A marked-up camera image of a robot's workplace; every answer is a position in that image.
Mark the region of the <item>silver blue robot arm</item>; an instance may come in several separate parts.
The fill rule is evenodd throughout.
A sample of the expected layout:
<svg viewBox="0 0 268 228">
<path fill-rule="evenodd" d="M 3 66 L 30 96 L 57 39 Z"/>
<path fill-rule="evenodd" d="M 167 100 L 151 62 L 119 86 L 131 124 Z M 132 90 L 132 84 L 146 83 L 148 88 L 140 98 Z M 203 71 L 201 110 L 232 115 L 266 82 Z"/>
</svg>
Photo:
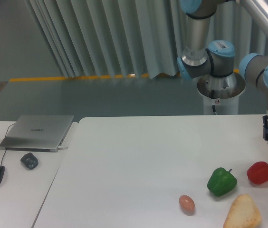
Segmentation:
<svg viewBox="0 0 268 228">
<path fill-rule="evenodd" d="M 241 5 L 268 37 L 268 0 L 239 0 Z M 193 79 L 209 75 L 221 81 L 231 80 L 230 91 L 237 89 L 233 74 L 234 48 L 227 41 L 205 44 L 210 18 L 215 14 L 219 0 L 182 0 L 180 6 L 188 16 L 186 47 L 177 58 L 183 78 Z M 239 64 L 244 82 L 253 84 L 267 101 L 263 116 L 263 138 L 268 143 L 268 56 L 256 53 L 246 55 Z"/>
</svg>

